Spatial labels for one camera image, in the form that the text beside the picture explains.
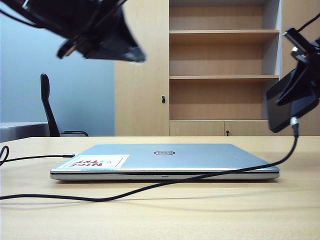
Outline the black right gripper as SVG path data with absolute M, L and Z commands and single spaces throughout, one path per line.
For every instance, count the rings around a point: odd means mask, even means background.
M 320 37 L 312 44 L 315 52 L 297 62 L 295 71 L 285 75 L 279 84 L 283 85 L 277 105 L 286 105 L 307 96 L 320 97 Z

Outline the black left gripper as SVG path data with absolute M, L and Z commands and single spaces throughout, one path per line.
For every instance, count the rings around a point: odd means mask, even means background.
M 66 39 L 62 59 L 77 51 L 86 59 L 143 63 L 147 57 L 127 26 L 123 0 L 24 0 L 25 16 Z

